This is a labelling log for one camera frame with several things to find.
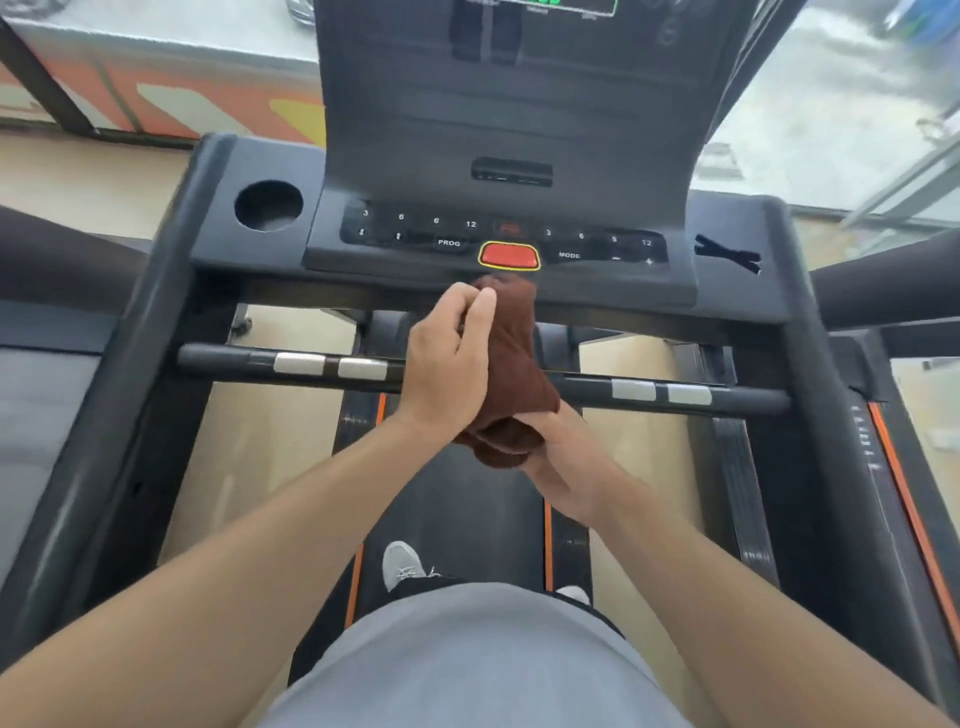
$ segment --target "gray shirt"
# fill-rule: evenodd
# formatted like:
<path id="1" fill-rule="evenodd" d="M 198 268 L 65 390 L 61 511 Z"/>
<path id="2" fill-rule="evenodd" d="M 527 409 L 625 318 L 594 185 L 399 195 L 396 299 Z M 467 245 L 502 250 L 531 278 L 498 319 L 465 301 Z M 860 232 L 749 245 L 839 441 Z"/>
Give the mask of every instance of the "gray shirt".
<path id="1" fill-rule="evenodd" d="M 411 596 L 360 619 L 261 728 L 689 728 L 600 619 L 507 584 Z"/>

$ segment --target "brown cloth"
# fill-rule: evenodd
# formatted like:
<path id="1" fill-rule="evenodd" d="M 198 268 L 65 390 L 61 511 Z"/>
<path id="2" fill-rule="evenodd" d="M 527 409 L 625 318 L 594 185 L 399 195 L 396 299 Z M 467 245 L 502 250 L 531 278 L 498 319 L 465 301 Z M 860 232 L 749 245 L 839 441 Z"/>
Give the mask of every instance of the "brown cloth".
<path id="1" fill-rule="evenodd" d="M 491 468 L 515 468 L 543 438 L 514 415 L 560 410 L 560 395 L 534 359 L 537 286 L 514 275 L 484 276 L 473 285 L 496 291 L 490 378 L 476 419 L 453 442 L 473 448 L 477 460 Z"/>

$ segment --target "round cup holder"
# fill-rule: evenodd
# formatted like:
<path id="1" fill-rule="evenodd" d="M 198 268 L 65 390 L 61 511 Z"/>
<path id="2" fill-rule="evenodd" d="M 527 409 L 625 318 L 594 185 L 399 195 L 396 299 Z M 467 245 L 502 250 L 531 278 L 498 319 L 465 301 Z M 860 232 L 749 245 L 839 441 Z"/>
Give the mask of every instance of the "round cup holder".
<path id="1" fill-rule="evenodd" d="M 303 212 L 303 195 L 289 182 L 254 182 L 237 195 L 233 211 L 245 228 L 261 232 L 283 230 Z"/>

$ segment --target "hand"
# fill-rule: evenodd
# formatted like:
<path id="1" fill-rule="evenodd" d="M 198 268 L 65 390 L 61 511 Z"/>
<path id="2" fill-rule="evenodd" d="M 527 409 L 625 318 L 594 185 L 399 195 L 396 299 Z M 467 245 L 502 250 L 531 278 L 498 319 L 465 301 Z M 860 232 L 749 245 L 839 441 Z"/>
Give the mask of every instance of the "hand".
<path id="1" fill-rule="evenodd" d="M 565 401 L 560 411 L 516 415 L 543 436 L 543 447 L 520 466 L 554 508 L 599 530 L 613 515 L 617 492 L 637 486 Z"/>
<path id="2" fill-rule="evenodd" d="M 496 292 L 454 283 L 410 329 L 403 390 L 395 416 L 451 441 L 473 422 L 487 396 L 487 346 Z M 463 322 L 463 335 L 458 333 Z"/>

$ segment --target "person's left hand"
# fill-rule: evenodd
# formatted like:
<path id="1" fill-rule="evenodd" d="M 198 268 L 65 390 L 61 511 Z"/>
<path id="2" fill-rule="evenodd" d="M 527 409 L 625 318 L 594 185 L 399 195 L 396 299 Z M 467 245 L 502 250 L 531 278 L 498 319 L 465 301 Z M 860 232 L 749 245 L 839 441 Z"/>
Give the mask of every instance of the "person's left hand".
<path id="1" fill-rule="evenodd" d="M 490 288 L 478 291 L 454 283 L 446 290 L 433 311 L 410 329 L 395 417 L 447 442 L 473 422 L 487 396 L 487 346 L 495 309 L 496 292 Z"/>

